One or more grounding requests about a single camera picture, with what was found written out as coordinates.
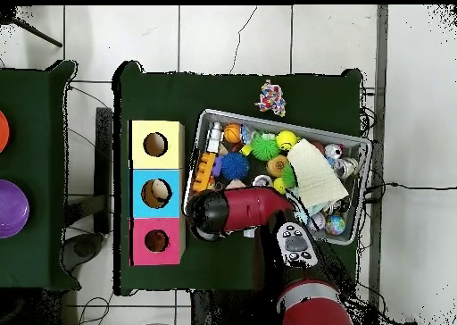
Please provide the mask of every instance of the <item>plastic bin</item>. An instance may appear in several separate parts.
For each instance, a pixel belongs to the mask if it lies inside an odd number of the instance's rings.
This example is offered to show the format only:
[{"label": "plastic bin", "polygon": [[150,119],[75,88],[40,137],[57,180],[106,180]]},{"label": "plastic bin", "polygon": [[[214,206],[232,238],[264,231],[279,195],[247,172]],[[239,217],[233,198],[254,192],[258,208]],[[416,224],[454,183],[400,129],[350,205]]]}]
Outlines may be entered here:
[{"label": "plastic bin", "polygon": [[[363,193],[366,184],[365,182],[368,178],[370,169],[370,163],[365,162],[365,160],[370,160],[371,158],[371,143],[369,140],[360,137],[352,137],[333,132],[327,132],[324,130],[300,127],[292,124],[251,118],[249,116],[237,115],[230,112],[208,109],[202,111],[199,116],[198,125],[195,132],[194,148],[189,166],[187,188],[183,202],[183,209],[185,214],[187,214],[187,201],[194,194],[192,191],[192,182],[195,176],[195,167],[198,163],[200,155],[205,150],[207,131],[210,128],[210,125],[215,121],[219,121],[222,125],[234,122],[245,124],[250,128],[264,130],[275,134],[278,134],[281,130],[289,129],[300,138],[306,138],[308,141],[316,140],[321,142],[324,146],[327,144],[343,145],[343,157],[352,157],[359,162],[358,174],[355,174],[343,181],[345,188],[349,193],[351,202],[349,210],[344,215],[346,228],[345,231],[339,236],[329,235],[325,232],[325,230],[314,232],[313,236],[316,239],[325,238],[329,243],[339,244],[343,246],[349,245],[353,242],[357,232],[357,223],[361,217]],[[265,162],[256,160],[258,161],[258,164],[256,164],[256,162],[251,162],[251,160],[252,159],[250,156],[250,171],[246,180],[252,180],[256,175],[259,174],[266,174]]]}]

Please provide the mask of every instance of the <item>blue box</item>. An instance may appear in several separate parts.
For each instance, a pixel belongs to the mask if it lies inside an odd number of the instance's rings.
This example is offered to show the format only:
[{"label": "blue box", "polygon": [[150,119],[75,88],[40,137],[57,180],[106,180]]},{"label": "blue box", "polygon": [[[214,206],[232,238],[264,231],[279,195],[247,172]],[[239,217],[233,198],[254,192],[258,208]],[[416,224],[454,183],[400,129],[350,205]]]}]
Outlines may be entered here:
[{"label": "blue box", "polygon": [[[133,217],[138,219],[178,218],[181,215],[181,172],[176,170],[133,170]],[[151,179],[164,180],[171,189],[168,203],[161,208],[151,208],[143,202],[141,190]]]}]

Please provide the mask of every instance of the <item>pink box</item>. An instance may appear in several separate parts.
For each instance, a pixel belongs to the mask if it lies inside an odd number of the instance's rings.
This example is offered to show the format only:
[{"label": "pink box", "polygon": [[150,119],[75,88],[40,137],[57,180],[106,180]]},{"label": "pink box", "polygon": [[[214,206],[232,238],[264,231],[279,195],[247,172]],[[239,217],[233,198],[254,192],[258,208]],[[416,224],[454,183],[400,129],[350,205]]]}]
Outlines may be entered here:
[{"label": "pink box", "polygon": [[[146,247],[145,236],[154,229],[163,231],[168,237],[168,245],[162,252],[152,252]],[[179,264],[184,253],[185,236],[184,222],[180,217],[133,219],[133,266]]]}]

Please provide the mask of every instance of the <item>stacked boxes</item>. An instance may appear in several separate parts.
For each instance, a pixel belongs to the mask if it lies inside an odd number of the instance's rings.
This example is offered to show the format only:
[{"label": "stacked boxes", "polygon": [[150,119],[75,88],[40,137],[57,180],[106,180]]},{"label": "stacked boxes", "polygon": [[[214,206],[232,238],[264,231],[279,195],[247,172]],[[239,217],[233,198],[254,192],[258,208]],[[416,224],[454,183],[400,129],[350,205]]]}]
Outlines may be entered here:
[{"label": "stacked boxes", "polygon": [[179,264],[186,247],[184,127],[177,121],[131,121],[130,132],[130,265]]}]

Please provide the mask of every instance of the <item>table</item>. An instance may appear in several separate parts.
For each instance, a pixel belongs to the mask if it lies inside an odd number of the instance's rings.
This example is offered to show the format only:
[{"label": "table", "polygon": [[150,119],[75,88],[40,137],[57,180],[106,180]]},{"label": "table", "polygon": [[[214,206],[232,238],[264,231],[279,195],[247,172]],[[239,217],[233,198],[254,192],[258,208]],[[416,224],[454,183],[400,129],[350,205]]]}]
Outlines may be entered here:
[{"label": "table", "polygon": [[64,97],[75,63],[45,71],[0,70],[0,111],[10,142],[0,154],[0,179],[20,186],[30,215],[17,235],[0,240],[0,287],[78,288],[61,266],[64,230]]},{"label": "table", "polygon": [[[197,75],[145,73],[138,62],[124,62],[114,73],[114,291],[132,289],[251,289],[254,286],[253,240],[237,233],[216,243],[196,239],[187,229],[180,265],[130,267],[128,252],[128,120],[180,121],[186,129],[189,162],[199,113],[207,108],[360,136],[360,84],[357,70],[341,76]],[[287,101],[284,118],[259,112],[261,86],[279,84]],[[323,245],[335,252],[355,279],[356,241],[349,246]]]}]

